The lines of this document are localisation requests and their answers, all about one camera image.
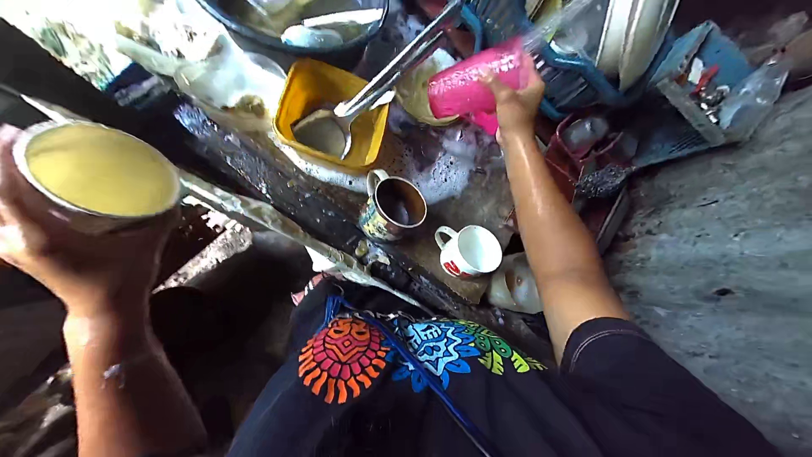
blue embroidered pattern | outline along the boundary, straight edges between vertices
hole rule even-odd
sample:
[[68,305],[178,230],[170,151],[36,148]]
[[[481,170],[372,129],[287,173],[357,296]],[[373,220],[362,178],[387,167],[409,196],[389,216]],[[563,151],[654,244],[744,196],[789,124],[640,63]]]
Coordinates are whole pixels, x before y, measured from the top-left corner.
[[[421,361],[425,369],[439,376],[443,388],[448,387],[449,372],[470,373],[471,367],[463,357],[478,357],[479,349],[473,346],[474,336],[466,333],[462,324],[450,321],[432,321],[397,327],[395,331],[401,336],[411,352]],[[412,378],[412,390],[421,392],[426,381],[414,367],[400,358],[401,366],[392,373],[392,379],[401,381]],[[387,354],[387,360],[395,360],[395,352]]]

green embroidered pattern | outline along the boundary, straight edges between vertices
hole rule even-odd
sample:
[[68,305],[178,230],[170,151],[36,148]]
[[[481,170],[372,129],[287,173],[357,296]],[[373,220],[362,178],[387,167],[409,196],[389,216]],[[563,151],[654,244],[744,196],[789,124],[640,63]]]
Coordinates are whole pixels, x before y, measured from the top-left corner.
[[546,369],[536,359],[520,350],[513,349],[499,335],[476,322],[470,320],[457,320],[456,322],[465,327],[464,333],[473,336],[473,343],[470,343],[470,346],[475,346],[482,351],[484,355],[479,358],[479,362],[485,365],[490,372],[497,375],[504,374],[504,359],[509,359],[513,363],[513,369],[518,373],[528,372],[531,369],[539,371]]

wet countertop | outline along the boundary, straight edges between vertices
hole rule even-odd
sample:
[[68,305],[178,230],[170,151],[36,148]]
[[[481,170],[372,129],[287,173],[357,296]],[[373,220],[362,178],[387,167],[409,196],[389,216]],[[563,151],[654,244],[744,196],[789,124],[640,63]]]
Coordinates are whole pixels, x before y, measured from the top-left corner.
[[[445,273],[434,231],[441,225],[454,230],[481,225],[496,235],[503,248],[507,245],[512,232],[503,222],[512,199],[499,147],[475,126],[461,122],[430,128],[393,108],[394,123],[373,168],[414,182],[429,203],[428,214],[423,225],[400,242],[368,242],[386,253],[373,272],[437,307],[454,310],[478,304],[489,277],[460,280]],[[303,163],[272,138],[223,130],[189,105],[178,107],[175,117],[197,137],[194,150],[210,167],[231,175],[311,235],[349,254],[365,239],[356,226],[367,199],[365,174],[348,175]]]

blue cord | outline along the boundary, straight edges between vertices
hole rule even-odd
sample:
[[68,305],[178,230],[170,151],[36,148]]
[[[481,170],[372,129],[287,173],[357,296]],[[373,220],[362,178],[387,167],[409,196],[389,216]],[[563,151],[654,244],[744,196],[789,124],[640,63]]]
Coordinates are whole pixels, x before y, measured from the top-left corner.
[[[341,306],[345,306],[350,310],[357,311],[347,302],[347,300],[344,299],[344,297],[340,297],[338,295],[328,296],[324,316],[325,323],[322,326],[322,329],[325,328],[327,324],[333,320],[333,318],[335,318]],[[482,434],[482,431],[480,431],[480,429],[454,405],[454,402],[451,400],[451,397],[448,396],[446,390],[443,388],[443,385],[438,381],[438,378],[425,369],[421,361],[418,360],[414,354],[412,354],[412,352],[402,343],[394,332],[392,332],[381,321],[368,314],[359,312],[358,317],[374,325],[378,330],[380,330],[381,333],[387,337],[395,350],[398,351],[398,354],[408,361],[414,367],[415,371],[419,372],[421,376],[423,376],[423,379],[426,380],[429,387],[434,391],[435,394],[437,394],[438,397],[440,397],[440,401],[443,402],[443,406],[446,408],[446,411],[451,414],[454,421],[460,426],[461,429],[463,429],[468,438],[470,438],[471,442],[473,442],[473,444],[485,457],[497,457],[499,455],[495,452],[490,440],[488,440],[488,438]]]

stained surface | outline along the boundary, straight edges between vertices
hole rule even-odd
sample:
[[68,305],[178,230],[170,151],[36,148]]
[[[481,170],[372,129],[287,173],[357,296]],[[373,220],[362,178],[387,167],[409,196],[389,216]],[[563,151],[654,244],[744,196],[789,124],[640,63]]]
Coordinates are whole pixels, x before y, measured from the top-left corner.
[[810,125],[812,88],[637,178],[606,257],[637,322],[786,455],[812,455]]

